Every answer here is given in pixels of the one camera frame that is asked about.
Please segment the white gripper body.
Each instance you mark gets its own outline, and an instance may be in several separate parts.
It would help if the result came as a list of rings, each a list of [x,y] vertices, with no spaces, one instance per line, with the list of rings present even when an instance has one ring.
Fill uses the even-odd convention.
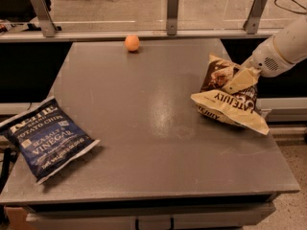
[[[273,36],[258,45],[252,53],[253,65],[261,70],[265,78],[274,78],[289,71],[294,65],[278,50]]]

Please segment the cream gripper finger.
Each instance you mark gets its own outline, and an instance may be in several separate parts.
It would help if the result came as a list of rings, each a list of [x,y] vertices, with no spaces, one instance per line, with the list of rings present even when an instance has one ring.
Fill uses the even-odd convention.
[[[247,89],[258,82],[260,70],[254,67],[244,68],[228,81],[223,87],[223,91],[234,94],[244,89]]]
[[[252,63],[253,63],[253,58],[252,57],[249,57],[248,59],[246,59],[242,64],[241,64],[241,67],[242,68],[249,68],[252,66]]]

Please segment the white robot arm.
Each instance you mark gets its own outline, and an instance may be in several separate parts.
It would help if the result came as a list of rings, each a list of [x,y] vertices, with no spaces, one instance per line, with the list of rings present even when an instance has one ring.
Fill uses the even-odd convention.
[[[307,16],[302,15],[262,42],[234,77],[223,86],[223,91],[237,93],[256,84],[260,76],[274,78],[306,58]]]

